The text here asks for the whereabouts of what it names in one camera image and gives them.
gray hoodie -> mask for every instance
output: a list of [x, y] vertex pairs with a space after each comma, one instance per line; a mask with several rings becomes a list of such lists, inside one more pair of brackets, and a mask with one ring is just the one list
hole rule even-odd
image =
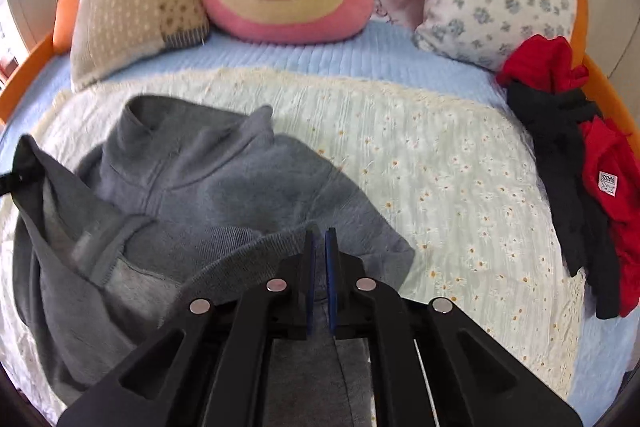
[[[275, 135], [271, 113], [139, 96], [78, 175], [20, 140], [14, 170], [39, 164], [45, 176], [12, 194], [15, 302], [63, 401], [193, 298], [222, 304], [270, 279], [308, 227], [335, 227], [368, 275], [401, 285], [406, 241], [331, 163]], [[332, 339], [321, 263], [317, 280], [311, 341], [274, 344], [267, 426], [370, 422], [366, 348]]]

